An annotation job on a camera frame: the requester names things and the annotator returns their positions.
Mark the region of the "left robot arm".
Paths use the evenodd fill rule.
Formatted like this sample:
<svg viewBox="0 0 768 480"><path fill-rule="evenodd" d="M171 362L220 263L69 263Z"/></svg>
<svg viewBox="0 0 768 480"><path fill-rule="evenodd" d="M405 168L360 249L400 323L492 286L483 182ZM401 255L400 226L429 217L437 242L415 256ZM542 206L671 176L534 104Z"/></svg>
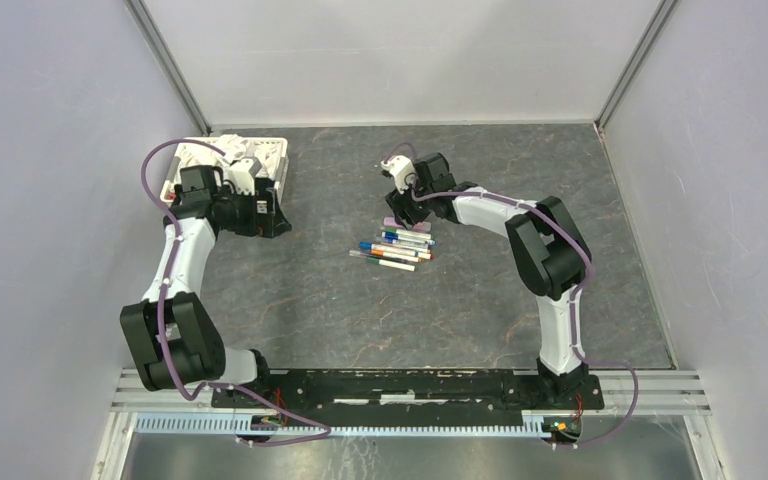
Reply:
<svg viewBox="0 0 768 480"><path fill-rule="evenodd" d="M281 209L287 163L245 158L230 167L181 168L164 215L165 245L140 302L120 314L126 343L149 391L224 379L250 407L266 405L273 379L252 352L227 350L199 298L207 259L222 231L274 238L292 226Z"/></svg>

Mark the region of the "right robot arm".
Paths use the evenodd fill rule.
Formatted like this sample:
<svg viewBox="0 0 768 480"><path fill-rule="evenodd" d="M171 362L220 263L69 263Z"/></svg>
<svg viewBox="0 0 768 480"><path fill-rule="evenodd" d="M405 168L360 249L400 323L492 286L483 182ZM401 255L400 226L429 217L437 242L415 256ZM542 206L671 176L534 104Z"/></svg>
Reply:
<svg viewBox="0 0 768 480"><path fill-rule="evenodd" d="M519 200L457 182L439 153L419 160L391 156L380 167L394 183L385 201L399 225L412 228L435 215L508 240L520 280L538 302L538 396L551 408L566 406L588 376L578 300L592 255L563 201Z"/></svg>

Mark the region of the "clear cap purple pen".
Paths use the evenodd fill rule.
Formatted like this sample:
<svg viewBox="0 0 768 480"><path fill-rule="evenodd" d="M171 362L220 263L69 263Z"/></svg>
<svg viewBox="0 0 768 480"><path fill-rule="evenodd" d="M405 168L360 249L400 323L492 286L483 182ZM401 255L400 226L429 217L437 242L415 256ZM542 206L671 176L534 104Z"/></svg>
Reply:
<svg viewBox="0 0 768 480"><path fill-rule="evenodd" d="M350 250L349 251L349 255L351 257L363 258L363 259L366 259L366 260L369 260L369 261L373 261L373 262L387 261L386 257L373 254L373 253L371 253L369 251Z"/></svg>

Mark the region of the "orange cap marker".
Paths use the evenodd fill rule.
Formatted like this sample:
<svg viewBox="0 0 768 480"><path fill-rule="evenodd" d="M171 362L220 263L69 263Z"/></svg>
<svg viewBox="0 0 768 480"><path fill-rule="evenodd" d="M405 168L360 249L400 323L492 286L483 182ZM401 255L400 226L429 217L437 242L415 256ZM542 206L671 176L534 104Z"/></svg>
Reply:
<svg viewBox="0 0 768 480"><path fill-rule="evenodd" d="M370 242L359 242L358 247L362 250L371 250L371 249L377 249L377 250L386 250L386 251L392 251L392 252L400 252L400 253L408 253L415 254L418 256L429 256L431 260L433 259L432 254L429 251L420 251L413 248L402 248L399 246L394 246L390 244L379 244L379 243L370 243Z"/></svg>

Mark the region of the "white crumpled cloth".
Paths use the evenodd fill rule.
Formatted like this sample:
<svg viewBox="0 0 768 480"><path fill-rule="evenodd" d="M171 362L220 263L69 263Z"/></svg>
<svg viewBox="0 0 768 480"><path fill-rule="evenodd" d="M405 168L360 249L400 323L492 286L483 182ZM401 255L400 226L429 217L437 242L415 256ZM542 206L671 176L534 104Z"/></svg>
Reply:
<svg viewBox="0 0 768 480"><path fill-rule="evenodd" d="M210 144L226 154L227 163L243 157L257 157L268 170L268 177L276 180L287 169L288 142L280 137L244 137L237 134L222 134L217 137L192 137ZM191 143L179 144L174 159L175 173L195 165L220 164L219 154L213 149Z"/></svg>

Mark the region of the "white plastic basket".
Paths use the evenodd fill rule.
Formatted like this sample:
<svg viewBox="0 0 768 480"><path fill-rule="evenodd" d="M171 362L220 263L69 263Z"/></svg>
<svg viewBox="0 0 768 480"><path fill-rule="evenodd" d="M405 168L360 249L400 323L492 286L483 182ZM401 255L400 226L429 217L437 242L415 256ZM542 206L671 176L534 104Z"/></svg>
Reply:
<svg viewBox="0 0 768 480"><path fill-rule="evenodd" d="M174 186L181 184L180 171L200 165L221 168L221 183L228 184L236 194L253 195L256 180L269 180L273 182L278 198L282 198L289 162L285 138L222 134L217 137L193 137L193 140L217 147L225 155L220 157L212 149L190 143L179 144L160 191L161 200L168 206L175 198Z"/></svg>

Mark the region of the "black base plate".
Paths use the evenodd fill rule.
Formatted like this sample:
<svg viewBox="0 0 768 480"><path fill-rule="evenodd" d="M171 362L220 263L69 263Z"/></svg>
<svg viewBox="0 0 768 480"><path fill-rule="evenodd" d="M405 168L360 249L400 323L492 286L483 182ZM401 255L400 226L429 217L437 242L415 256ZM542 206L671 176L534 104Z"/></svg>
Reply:
<svg viewBox="0 0 768 480"><path fill-rule="evenodd" d="M597 376L555 394L537 371L513 369L272 370L250 390L296 414L339 427L517 426L522 414L551 416L601 410Z"/></svg>

